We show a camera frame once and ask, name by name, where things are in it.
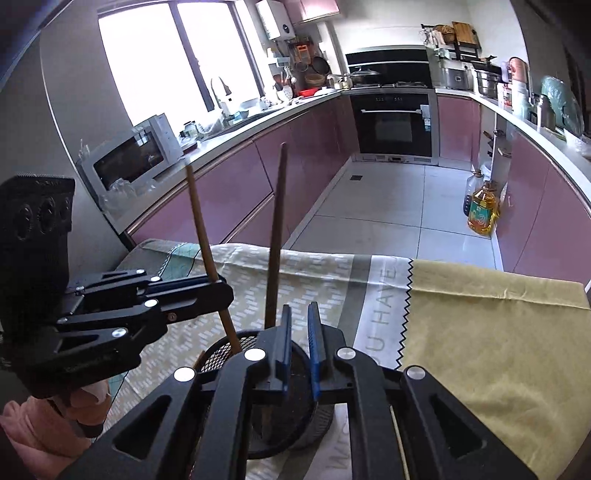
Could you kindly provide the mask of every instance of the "cutting board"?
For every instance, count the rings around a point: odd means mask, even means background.
[[[476,36],[472,33],[472,26],[469,23],[452,22],[452,24],[458,42],[478,45]]]

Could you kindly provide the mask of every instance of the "water heater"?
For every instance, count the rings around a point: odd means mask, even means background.
[[[295,38],[294,27],[291,25],[287,10],[281,2],[262,0],[256,4],[262,24],[267,31],[269,40],[289,40]]]

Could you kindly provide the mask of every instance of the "pot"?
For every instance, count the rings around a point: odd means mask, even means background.
[[[382,83],[383,75],[374,70],[361,70],[361,68],[350,75],[354,86],[362,85],[380,85]]]

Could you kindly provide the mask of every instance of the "yellow cloth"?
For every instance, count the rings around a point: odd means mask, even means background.
[[[426,367],[540,478],[591,427],[591,310],[578,283],[415,260],[403,366]]]

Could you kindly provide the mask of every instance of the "plastic bag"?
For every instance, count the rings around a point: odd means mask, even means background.
[[[203,135],[215,135],[223,130],[223,112],[220,109],[206,113],[197,122],[197,130]]]
[[[542,95],[546,95],[556,114],[556,125],[570,131],[575,137],[583,135],[583,112],[570,88],[558,78],[542,79]]]

